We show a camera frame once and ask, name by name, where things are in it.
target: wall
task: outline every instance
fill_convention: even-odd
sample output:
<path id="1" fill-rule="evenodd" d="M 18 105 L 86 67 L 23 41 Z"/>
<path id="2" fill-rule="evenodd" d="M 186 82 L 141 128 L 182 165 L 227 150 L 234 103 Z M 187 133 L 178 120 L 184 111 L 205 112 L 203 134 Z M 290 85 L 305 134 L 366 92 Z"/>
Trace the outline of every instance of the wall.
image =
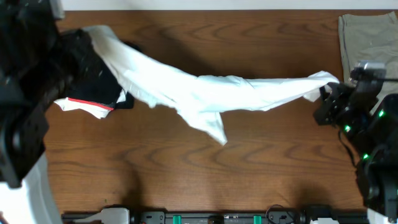
<path id="1" fill-rule="evenodd" d="M 398 0 L 62 0 L 65 10 L 398 9 Z"/>

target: beige cloth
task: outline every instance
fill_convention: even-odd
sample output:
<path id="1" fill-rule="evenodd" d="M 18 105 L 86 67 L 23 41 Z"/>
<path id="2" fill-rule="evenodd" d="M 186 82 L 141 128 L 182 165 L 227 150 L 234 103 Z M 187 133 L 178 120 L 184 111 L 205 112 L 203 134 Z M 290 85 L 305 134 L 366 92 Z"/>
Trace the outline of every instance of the beige cloth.
<path id="1" fill-rule="evenodd" d="M 381 16 L 340 16 L 338 31 L 345 83 L 359 60 L 384 62 L 386 78 L 398 78 L 398 20 L 394 12 Z M 385 82 L 377 96 L 379 103 L 391 93 L 398 93 L 398 83 Z"/>

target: red stripe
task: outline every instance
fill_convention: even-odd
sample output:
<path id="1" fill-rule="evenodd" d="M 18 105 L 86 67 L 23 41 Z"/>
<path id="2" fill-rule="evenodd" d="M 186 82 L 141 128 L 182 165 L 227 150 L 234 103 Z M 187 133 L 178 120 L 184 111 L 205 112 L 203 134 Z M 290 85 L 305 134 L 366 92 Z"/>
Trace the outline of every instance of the red stripe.
<path id="1" fill-rule="evenodd" d="M 98 106 L 100 108 L 104 108 L 104 109 L 111 110 L 111 111 L 113 110 L 113 108 L 110 108 L 108 106 L 104 106 L 104 105 L 99 104 L 99 103 L 94 103 L 94 102 L 85 101 L 85 100 L 78 100 L 78 99 L 73 99 L 73 98 L 69 98 L 69 97 L 68 97 L 68 100 L 73 101 L 73 102 L 77 102 L 77 103 L 84 103 L 84 104 L 88 104 L 88 105 Z"/>

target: white cloth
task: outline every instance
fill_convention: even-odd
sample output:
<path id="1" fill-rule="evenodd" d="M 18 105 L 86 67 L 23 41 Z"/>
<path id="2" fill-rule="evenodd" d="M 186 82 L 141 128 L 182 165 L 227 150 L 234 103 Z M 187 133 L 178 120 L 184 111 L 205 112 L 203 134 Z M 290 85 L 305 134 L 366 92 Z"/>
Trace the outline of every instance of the white cloth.
<path id="1" fill-rule="evenodd" d="M 123 44 L 106 26 L 89 27 L 96 53 L 118 83 L 153 108 L 175 108 L 189 126 L 227 142 L 220 113 L 230 110 L 267 111 L 301 96 L 315 101 L 319 88 L 339 82 L 327 72 L 308 78 L 246 80 L 241 77 L 193 76 L 164 65 Z"/>
<path id="2" fill-rule="evenodd" d="M 126 91 L 122 90 L 120 92 L 119 98 L 116 103 L 124 102 L 126 100 Z M 113 109 L 106 108 L 105 106 L 100 106 L 96 104 L 88 104 L 89 102 L 82 101 L 76 102 L 70 100 L 68 97 L 55 100 L 54 103 L 58 104 L 62 111 L 70 111 L 81 109 L 91 113 L 98 119 L 105 118 Z"/>

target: wooden table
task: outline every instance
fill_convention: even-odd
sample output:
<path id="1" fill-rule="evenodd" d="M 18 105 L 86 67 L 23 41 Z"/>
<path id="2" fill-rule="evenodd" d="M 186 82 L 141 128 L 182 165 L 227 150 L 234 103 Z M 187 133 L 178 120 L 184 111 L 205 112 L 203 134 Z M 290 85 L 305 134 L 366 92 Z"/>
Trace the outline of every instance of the wooden table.
<path id="1" fill-rule="evenodd" d="M 61 29 L 106 24 L 145 54 L 194 75 L 342 78 L 338 16 L 386 11 L 68 12 Z M 123 203 L 177 210 L 265 210 L 327 203 L 362 208 L 337 130 L 319 127 L 319 102 L 299 99 L 268 112 L 223 113 L 221 147 L 175 110 L 133 110 L 98 120 L 52 106 L 45 138 L 61 212 Z"/>

